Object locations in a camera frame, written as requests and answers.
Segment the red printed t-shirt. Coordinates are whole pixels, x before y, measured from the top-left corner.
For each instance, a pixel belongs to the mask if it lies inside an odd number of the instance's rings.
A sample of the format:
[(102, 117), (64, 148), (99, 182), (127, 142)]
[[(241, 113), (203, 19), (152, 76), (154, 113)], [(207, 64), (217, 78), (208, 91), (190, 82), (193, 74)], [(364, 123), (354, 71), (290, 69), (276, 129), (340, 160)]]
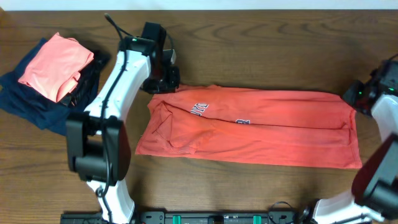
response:
[(136, 153), (359, 169), (355, 110), (320, 91), (181, 85), (153, 96)]

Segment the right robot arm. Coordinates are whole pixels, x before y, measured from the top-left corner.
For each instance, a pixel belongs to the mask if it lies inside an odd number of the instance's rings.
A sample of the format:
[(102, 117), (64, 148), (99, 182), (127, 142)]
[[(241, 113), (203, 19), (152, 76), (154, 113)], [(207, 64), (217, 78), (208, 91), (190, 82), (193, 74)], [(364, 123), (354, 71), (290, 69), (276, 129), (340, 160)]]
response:
[(355, 224), (397, 219), (397, 56), (381, 62), (366, 83), (356, 80), (343, 100), (372, 117), (382, 144), (356, 174), (351, 190), (321, 199), (297, 223)]

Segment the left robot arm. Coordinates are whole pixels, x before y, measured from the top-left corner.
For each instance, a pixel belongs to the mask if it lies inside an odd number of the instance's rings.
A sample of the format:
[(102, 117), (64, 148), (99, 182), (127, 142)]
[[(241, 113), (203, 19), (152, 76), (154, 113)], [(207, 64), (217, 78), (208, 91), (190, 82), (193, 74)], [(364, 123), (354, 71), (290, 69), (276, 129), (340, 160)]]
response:
[(120, 37), (114, 68), (100, 93), (81, 113), (66, 120), (68, 167), (94, 191), (99, 213), (64, 213), (61, 223), (139, 223), (125, 176), (131, 161), (125, 121), (142, 90), (173, 93), (180, 84), (175, 50), (165, 49), (167, 31), (146, 22), (133, 36), (114, 27)]

